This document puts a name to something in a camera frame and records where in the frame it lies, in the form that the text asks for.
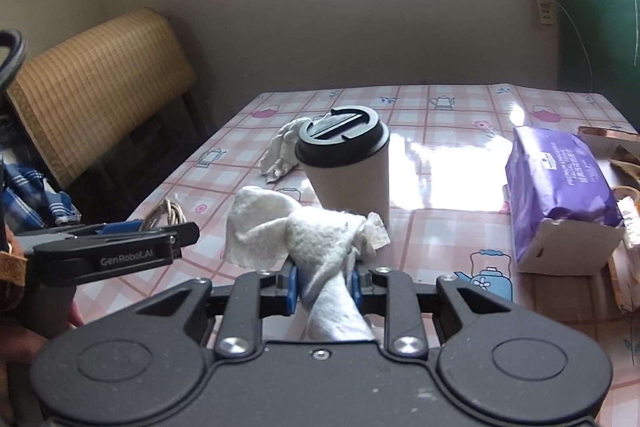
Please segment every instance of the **white cloth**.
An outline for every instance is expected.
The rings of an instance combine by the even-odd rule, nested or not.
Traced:
[[[284,124],[271,140],[266,154],[260,160],[260,172],[267,176],[268,183],[279,180],[298,165],[295,151],[298,131],[308,121],[311,119],[297,118]]]
[[[225,260],[270,269],[290,255],[298,267],[300,301],[310,309],[313,341],[373,340],[351,298],[356,259],[389,244],[380,216],[369,217],[301,206],[280,192],[243,187],[226,220]]]

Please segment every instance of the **white cable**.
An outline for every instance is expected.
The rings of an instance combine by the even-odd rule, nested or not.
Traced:
[[[593,70],[591,69],[591,59],[589,58],[589,54],[587,53],[587,47],[584,45],[584,41],[582,40],[582,36],[580,35],[580,32],[578,31],[578,26],[575,25],[574,20],[571,18],[571,16],[569,15],[569,12],[564,8],[564,6],[562,6],[559,2],[556,1],[550,1],[551,4],[555,4],[556,6],[559,7],[559,9],[561,9],[564,14],[567,16],[567,18],[569,19],[569,22],[574,26],[574,30],[575,30],[575,34],[578,35],[578,40],[580,41],[580,44],[582,45],[582,50],[584,51],[584,56],[587,58],[587,65],[589,67],[589,76],[591,77],[591,84],[589,85],[589,92],[593,92]]]
[[[163,217],[166,217],[166,226],[169,227],[172,225],[180,225],[187,221],[180,205],[175,201],[167,199],[158,203],[151,212],[146,214],[142,225],[140,225],[140,230],[150,230],[160,226],[160,220]]]

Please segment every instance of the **brown bag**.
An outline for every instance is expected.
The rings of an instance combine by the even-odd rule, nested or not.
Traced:
[[[8,252],[0,251],[0,311],[15,308],[22,299],[27,260],[14,234],[6,227]]]

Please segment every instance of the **blue teapot print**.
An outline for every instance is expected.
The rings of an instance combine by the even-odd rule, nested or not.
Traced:
[[[513,300],[513,285],[495,266],[488,266],[485,270],[480,270],[478,275],[469,277],[466,273],[456,272],[456,275],[463,281],[481,287],[483,290],[495,293],[503,299]]]

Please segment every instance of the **pink checkered tablecloth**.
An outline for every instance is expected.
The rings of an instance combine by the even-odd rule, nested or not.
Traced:
[[[374,266],[433,283],[457,272],[474,283],[594,338],[614,364],[613,384],[598,418],[603,427],[640,426],[640,323],[623,316],[609,277],[544,277],[514,268],[504,165],[513,127],[569,132],[591,125],[635,132],[599,94],[495,86],[381,86],[259,95],[184,162],[137,208],[144,216],[162,198],[177,200],[201,238],[184,258],[119,279],[91,283],[76,301],[88,320],[117,311],[194,277],[233,283],[243,270],[222,260],[225,221],[233,195],[245,185],[267,187],[257,168],[276,131],[294,118],[322,116],[339,105],[367,105],[388,123],[390,235]],[[303,204],[319,205],[304,172],[270,185]],[[499,281],[480,270],[492,266]],[[265,338],[300,339],[306,315],[270,317]],[[430,341],[437,336],[429,317]]]

